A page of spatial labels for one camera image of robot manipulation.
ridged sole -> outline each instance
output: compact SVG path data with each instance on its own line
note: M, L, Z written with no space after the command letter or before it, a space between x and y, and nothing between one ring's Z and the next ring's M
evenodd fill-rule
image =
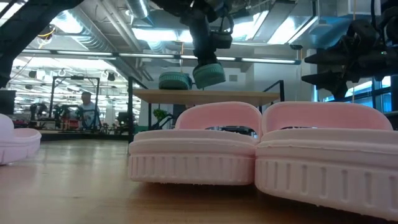
M129 158L134 181L175 184L247 185L254 158L219 154L136 154Z
M260 157L255 183L277 197L398 220L398 170Z
M0 146L0 165L5 165L33 157L39 149L40 140L36 142L30 142L26 145L16 144L15 146Z
M225 82L223 67L218 64L204 65L193 71L193 79L198 89Z

wire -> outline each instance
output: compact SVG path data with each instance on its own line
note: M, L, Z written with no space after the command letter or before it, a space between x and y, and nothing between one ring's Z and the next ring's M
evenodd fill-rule
M43 35L37 35L38 37L47 37L47 36L49 36L49 35L51 35L51 34L53 34L54 32L55 32L55 29L56 29L57 27L54 27L54 29L52 29L49 33L47 33L47 34L43 34Z

wooden shelf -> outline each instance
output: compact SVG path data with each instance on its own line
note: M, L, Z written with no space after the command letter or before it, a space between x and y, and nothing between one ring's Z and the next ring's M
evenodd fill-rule
M238 101L261 106L279 99L278 93L257 91L134 90L133 95L147 103L177 105Z

green object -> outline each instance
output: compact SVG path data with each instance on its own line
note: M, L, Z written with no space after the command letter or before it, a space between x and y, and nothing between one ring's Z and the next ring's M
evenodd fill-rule
M167 116L167 111L156 109L154 110L154 116L158 121L161 121Z
M194 69L193 79L198 89L225 82L223 67L218 63L212 63Z
M187 73L165 72L159 77L160 90L190 90L192 80Z
M134 134L143 132L143 131L148 131L148 126L134 126Z

white t-shirt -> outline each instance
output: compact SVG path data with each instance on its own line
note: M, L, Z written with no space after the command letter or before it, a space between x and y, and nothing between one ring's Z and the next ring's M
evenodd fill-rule
M95 103L90 102L87 105L81 104L80 107L83 108L83 110L91 110L83 113L83 119L86 121L87 127L90 127L94 120L95 120L94 126L92 126L91 128L98 126L99 125L98 117L95 117L95 112L94 112Z

